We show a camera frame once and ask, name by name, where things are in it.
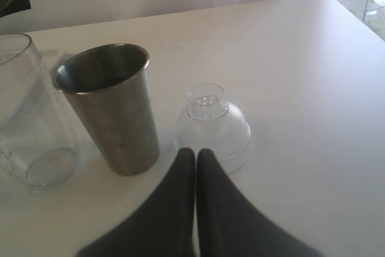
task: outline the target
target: stainless steel cup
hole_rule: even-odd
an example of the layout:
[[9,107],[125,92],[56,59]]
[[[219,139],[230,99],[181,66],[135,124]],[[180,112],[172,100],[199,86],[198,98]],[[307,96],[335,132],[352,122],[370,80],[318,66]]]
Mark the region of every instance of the stainless steel cup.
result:
[[159,156],[148,64],[149,54],[140,46],[105,45],[65,61],[52,77],[109,167],[120,175],[141,173]]

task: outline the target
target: white tabletop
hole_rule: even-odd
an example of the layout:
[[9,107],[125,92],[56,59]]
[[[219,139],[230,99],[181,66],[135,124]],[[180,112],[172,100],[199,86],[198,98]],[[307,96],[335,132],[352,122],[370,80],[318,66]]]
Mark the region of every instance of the white tabletop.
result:
[[151,55],[162,152],[112,173],[71,111],[81,165],[41,193],[1,175],[0,255],[72,256],[160,182],[186,93],[213,82],[245,113],[253,158],[231,175],[271,220],[327,257],[385,256],[385,43],[335,0],[273,0],[30,34],[74,54],[128,42]]

